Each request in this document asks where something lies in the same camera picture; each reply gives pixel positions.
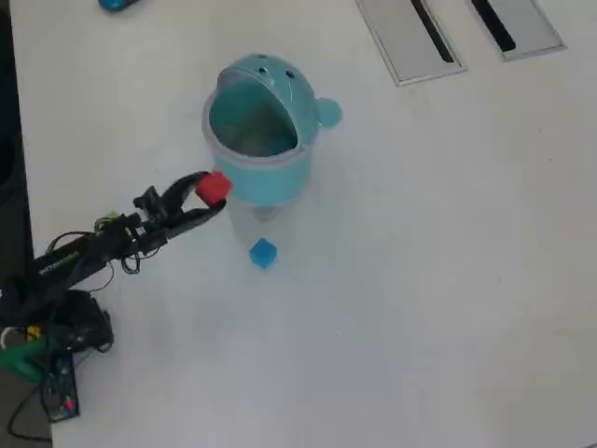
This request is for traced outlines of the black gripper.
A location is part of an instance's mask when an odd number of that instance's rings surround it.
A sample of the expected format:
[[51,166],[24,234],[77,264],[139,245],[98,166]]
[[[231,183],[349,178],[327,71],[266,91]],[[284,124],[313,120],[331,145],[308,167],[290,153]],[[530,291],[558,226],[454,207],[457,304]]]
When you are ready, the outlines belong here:
[[[222,212],[227,205],[226,200],[208,205],[206,208],[193,208],[183,211],[182,205],[188,195],[195,190],[197,184],[208,175],[205,171],[199,171],[185,175],[167,188],[161,195],[162,205],[145,205],[141,211],[145,214],[142,219],[138,213],[121,215],[121,224],[124,229],[124,242],[121,245],[121,255],[135,255],[142,253],[148,255],[150,252],[162,248],[182,233],[191,231]],[[176,211],[168,217],[166,211]],[[167,219],[166,230],[163,226]]]

